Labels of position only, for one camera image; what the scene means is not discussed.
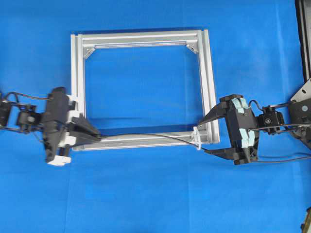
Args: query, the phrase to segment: black cable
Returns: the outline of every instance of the black cable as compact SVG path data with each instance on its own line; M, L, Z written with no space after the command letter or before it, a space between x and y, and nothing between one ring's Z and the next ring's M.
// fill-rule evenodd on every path
M261 163L261 164L281 164L281 163L289 163L299 160L311 159L311 156L299 157L295 159L287 159L287 160L279 160L279 161L254 161L253 163Z
M271 105L269 105L269 107L271 107L271 108L282 108L282 107L285 107L289 104L291 104L291 102L280 103L280 104L271 104Z
M173 140L176 140L176 141L184 142L184 143L187 143L188 145L192 145L192 146L195 146L195 147L199 148L198 145L196 145L194 143L191 143L191 142L188 142L186 140L182 140L182 139L179 139L179 138L176 138L176 137L170 137L170 136L166 136L166 135L160 135L160 134L156 134L156 133L121 133L121 134L115 134L115 135L110 135L110 136L103 135L103 138L105 138L105 137L114 137L114 136L124 136L124 135L151 135L151 136L157 136L157 137L165 137L165 138L168 138L168 139L173 139Z
M276 125L276 126L266 126L266 127L261 127L261 128L253 128L249 130L254 130L254 131L260 131L260 130L266 130L266 129L271 129L271 128L279 128L279 127L288 127L288 126L306 126L309 127L311 124L286 124L286 125Z
M251 101L249 101L249 102L248 102L248 107L251 106L252 102L254 102L254 103L256 104L256 106L257 106L257 108L258 108L259 110L263 111L263 109L259 106L259 103L258 103L256 100L251 100Z
M7 100L7 98L9 97L9 95L15 95L16 99L18 100L17 96L23 96L29 99L33 99L33 100L50 100L49 98L40 98L40 97L34 97L34 96L29 96L29 95L25 95L25 94L21 94L18 92L9 92L8 94L5 95L4 99Z

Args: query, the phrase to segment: blue surface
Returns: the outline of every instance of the blue surface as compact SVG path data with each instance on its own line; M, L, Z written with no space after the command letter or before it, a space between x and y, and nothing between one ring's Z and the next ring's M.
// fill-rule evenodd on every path
M217 98L281 103L303 84L291 0L3 1L0 28L4 93L70 89L69 35L109 30L209 29ZM201 114L196 68L181 47L96 51L89 118L110 131L186 130ZM220 129L210 147L229 145ZM0 232L292 233L311 206L308 161L233 166L180 146L73 152L72 164L52 167L32 135L0 140ZM307 151L289 135L260 139L260 155Z

